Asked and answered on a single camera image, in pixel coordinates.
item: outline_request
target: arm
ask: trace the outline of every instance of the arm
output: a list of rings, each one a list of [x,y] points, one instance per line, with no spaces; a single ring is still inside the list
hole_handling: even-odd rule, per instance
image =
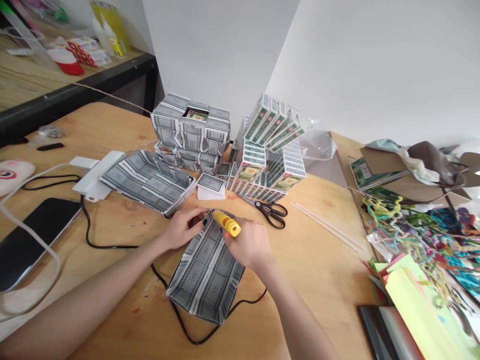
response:
[[[280,315],[292,360],[338,359],[317,318],[280,269],[270,250],[265,226],[239,217],[235,221],[241,232],[235,238],[224,232],[225,243],[233,257],[251,268],[268,289]]]
[[[161,235],[75,287],[6,338],[0,343],[0,359],[68,357],[158,256],[181,247],[202,230],[202,213],[207,211],[200,207],[178,211]]]

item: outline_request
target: white bottle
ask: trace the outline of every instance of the white bottle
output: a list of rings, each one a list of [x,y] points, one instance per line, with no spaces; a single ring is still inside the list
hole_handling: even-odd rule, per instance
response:
[[[102,27],[102,24],[100,24],[100,22],[97,20],[97,17],[95,15],[93,15],[93,18],[91,19],[91,24],[93,26],[93,31],[95,31],[95,35],[100,42],[100,46],[104,48],[110,56],[115,55],[115,52],[110,45],[110,41],[105,34],[104,28]]]
[[[108,41],[110,42],[111,48],[115,52],[115,55],[117,56],[117,58],[123,59],[125,57],[125,52],[122,49],[122,46],[120,45],[117,34],[114,33],[114,31],[112,30],[112,27],[109,25],[109,23],[107,22],[103,14],[101,14],[101,18],[103,20],[103,29],[105,31],[106,37],[108,38]]]

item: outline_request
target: power cord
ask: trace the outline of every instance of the power cord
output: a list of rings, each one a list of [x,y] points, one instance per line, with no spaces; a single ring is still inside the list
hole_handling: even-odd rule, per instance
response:
[[[76,175],[76,174],[68,174],[68,175],[54,175],[54,176],[42,176],[43,174],[46,174],[60,166],[63,166],[63,165],[68,165],[68,164],[62,164],[62,165],[59,165],[59,166],[56,166],[56,167],[53,167],[52,169],[50,170],[47,170],[47,171],[44,171],[40,174],[38,174],[37,176],[33,176],[27,180],[25,180],[22,184],[20,184],[18,186],[18,188],[16,190],[14,190],[14,192],[16,192],[18,189],[24,189],[24,190],[27,190],[27,191],[35,191],[35,190],[41,190],[41,189],[46,189],[46,188],[50,188],[50,187],[53,187],[53,186],[56,186],[56,185],[60,185],[60,184],[66,184],[66,183],[78,183],[81,179],[81,177],[79,175]],[[69,179],[69,180],[63,180],[63,181],[58,181],[58,182],[54,182],[54,183],[50,183],[50,184],[47,184],[47,185],[43,185],[43,186],[38,186],[38,187],[26,187],[27,184],[31,183],[32,181],[35,181],[35,180],[39,180],[39,179],[59,179],[59,178],[71,178],[71,177],[74,177],[74,179]],[[54,286],[54,284],[57,282],[57,279],[60,275],[60,268],[61,268],[61,261],[60,261],[60,258],[58,257],[58,255],[53,252],[53,250],[43,242],[43,240],[31,229],[29,228],[28,226],[26,226],[25,224],[23,224],[21,221],[19,221],[17,218],[13,217],[9,217],[9,214],[10,212],[3,207],[3,203],[8,200],[12,195],[13,193],[10,193],[9,195],[7,195],[7,197],[0,203],[0,210],[2,212],[4,212],[4,214],[10,219],[12,220],[15,224],[17,224],[18,226],[20,226],[21,228],[25,229],[26,231],[28,231],[28,233],[30,235],[33,236],[33,238],[35,240],[37,240],[54,258],[55,260],[57,261],[57,264],[59,264],[57,266],[57,273],[55,273],[55,279],[54,281],[52,282],[52,284],[48,287],[47,291],[45,292],[45,294],[32,306],[30,306],[28,309],[18,313],[18,314],[15,314],[13,316],[10,316],[10,317],[6,317],[4,319],[1,319],[0,320],[0,323],[2,322],[5,322],[7,320],[10,320],[10,319],[13,319],[14,317],[18,316],[18,315],[21,315],[21,314],[25,314],[26,312],[30,311],[31,309],[33,309],[35,306],[37,306],[37,304],[43,300],[43,298],[49,293],[49,291],[52,289],[52,287]],[[83,213],[85,214],[85,218],[86,218],[86,233],[85,233],[85,240],[86,240],[86,243],[88,244],[88,246],[94,248],[94,249],[102,249],[102,250],[105,250],[105,249],[136,249],[138,248],[138,246],[136,245],[108,245],[108,246],[100,246],[100,245],[95,245],[93,244],[91,241],[90,241],[90,237],[89,237],[89,234],[90,234],[90,228],[92,227],[92,220],[90,219],[90,215],[87,211],[87,207],[85,206],[85,196],[84,195],[80,195],[80,207],[83,211]],[[163,284],[163,286],[165,287],[165,290],[168,288],[168,284],[167,282],[165,281],[165,279],[160,275],[160,273],[157,271],[157,269],[155,268],[154,264],[151,264],[150,265],[153,273],[157,276],[157,278],[161,281],[161,283]],[[242,303],[247,303],[247,304],[256,304],[258,303],[260,300],[262,300],[265,296],[265,294],[267,293],[267,288],[265,288],[265,290],[263,291],[263,293],[261,294],[261,296],[256,299],[256,300],[246,300],[246,299],[243,299],[243,300],[239,300],[231,309],[230,311],[228,312],[228,315],[226,316],[227,319],[230,317],[230,315],[237,309],[237,307],[242,304]],[[181,329],[183,330],[183,333],[185,334],[186,338],[188,339],[188,341],[193,344],[193,345],[196,345],[196,346],[199,346],[199,345],[202,345],[202,344],[205,344],[216,332],[217,330],[220,328],[219,325],[216,325],[209,333],[207,336],[205,336],[203,339],[201,340],[193,340],[192,337],[190,336],[189,332],[187,331],[187,328],[185,327],[185,323],[182,319],[182,316],[180,315],[180,311],[177,307],[177,305],[171,300],[170,300],[170,304],[171,304],[171,307],[173,308],[173,311],[175,312],[175,315],[178,319],[178,322],[180,323],[180,326],[181,326]]]

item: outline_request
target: black metal frame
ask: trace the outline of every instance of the black metal frame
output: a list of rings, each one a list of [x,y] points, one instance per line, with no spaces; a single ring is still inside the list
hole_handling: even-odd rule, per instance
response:
[[[155,56],[144,54],[82,79],[78,83],[111,94],[146,75],[143,107],[153,111],[158,74]],[[5,110],[0,113],[0,148],[104,96],[98,91],[71,84]]]

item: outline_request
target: hand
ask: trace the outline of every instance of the hand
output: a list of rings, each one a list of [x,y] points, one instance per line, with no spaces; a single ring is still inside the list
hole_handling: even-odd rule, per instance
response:
[[[178,249],[198,235],[204,228],[204,213],[210,209],[194,207],[186,210],[179,210],[173,215],[165,231],[160,235],[167,250]]]
[[[244,267],[257,273],[262,265],[273,257],[267,229],[264,225],[243,217],[236,217],[234,220],[241,227],[240,234],[232,237],[224,230],[223,239],[233,257]]]

